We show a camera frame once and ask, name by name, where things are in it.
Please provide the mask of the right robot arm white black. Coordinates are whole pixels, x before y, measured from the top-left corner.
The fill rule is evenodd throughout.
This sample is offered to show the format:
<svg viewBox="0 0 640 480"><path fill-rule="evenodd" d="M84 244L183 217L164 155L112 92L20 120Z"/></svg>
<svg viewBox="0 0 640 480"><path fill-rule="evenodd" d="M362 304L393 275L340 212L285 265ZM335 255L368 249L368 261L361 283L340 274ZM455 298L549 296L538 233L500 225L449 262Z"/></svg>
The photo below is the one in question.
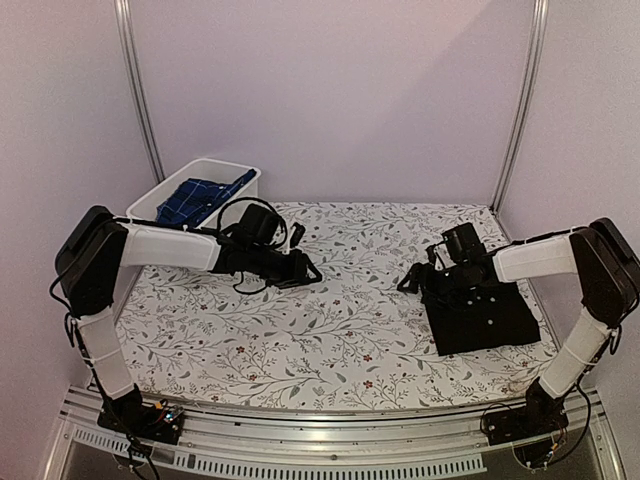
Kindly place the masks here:
<svg viewBox="0 0 640 480"><path fill-rule="evenodd" d="M399 281L416 294L441 356L529 345L540 328L520 287L559 287L556 298L575 314L558 353L526 392L517 427L537 436L562 399L594 368L603 349L639 306L639 258L609 218L489 249L464 223L428 246L427 259ZM561 281L568 284L560 287Z"/></svg>

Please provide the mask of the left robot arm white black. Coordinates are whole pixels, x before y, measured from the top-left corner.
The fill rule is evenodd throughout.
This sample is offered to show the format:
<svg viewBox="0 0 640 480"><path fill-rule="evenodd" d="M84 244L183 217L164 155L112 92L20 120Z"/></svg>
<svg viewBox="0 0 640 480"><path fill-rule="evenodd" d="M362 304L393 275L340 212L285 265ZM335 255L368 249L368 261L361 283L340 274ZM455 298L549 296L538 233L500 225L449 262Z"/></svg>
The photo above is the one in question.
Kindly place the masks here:
<svg viewBox="0 0 640 480"><path fill-rule="evenodd" d="M320 271L297 245L305 229L287 225L267 202L242 198L238 222L212 228L169 226L120 218L91 207L54 260L50 296L67 310L65 329L77 344L102 396L113 401L111 419L128 434L148 426L136 385L115 331L114 291L125 267L166 266L216 275L252 274L265 287L318 283Z"/></svg>

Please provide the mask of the black long sleeve shirt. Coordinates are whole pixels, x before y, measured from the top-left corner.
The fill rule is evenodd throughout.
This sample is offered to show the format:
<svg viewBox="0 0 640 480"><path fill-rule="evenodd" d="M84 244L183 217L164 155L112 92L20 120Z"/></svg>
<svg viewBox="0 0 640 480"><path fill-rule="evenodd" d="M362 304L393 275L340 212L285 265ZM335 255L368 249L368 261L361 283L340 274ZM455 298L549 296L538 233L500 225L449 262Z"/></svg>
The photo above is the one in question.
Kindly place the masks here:
<svg viewBox="0 0 640 480"><path fill-rule="evenodd" d="M422 303L440 356L541 340L538 321L516 283L450 292L427 291Z"/></svg>

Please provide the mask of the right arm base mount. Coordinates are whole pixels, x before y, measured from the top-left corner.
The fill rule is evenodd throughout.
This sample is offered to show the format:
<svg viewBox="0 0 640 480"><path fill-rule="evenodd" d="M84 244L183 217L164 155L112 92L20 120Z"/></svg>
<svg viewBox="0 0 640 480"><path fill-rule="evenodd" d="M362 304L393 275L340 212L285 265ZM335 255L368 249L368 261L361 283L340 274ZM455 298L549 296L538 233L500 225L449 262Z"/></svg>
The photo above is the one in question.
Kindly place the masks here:
<svg viewBox="0 0 640 480"><path fill-rule="evenodd" d="M480 430L490 445L511 443L565 429L569 425L559 399L529 397L522 407L485 412Z"/></svg>

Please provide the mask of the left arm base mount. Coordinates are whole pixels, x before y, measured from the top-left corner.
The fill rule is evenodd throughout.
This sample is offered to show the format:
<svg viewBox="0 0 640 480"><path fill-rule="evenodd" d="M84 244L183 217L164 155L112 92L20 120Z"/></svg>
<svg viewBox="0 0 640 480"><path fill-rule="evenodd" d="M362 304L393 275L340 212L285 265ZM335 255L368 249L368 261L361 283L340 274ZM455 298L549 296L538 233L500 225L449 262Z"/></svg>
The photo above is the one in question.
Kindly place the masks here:
<svg viewBox="0 0 640 480"><path fill-rule="evenodd" d="M137 386L118 399L105 396L97 424L139 439L177 445L184 425L184 408L166 399L145 404Z"/></svg>

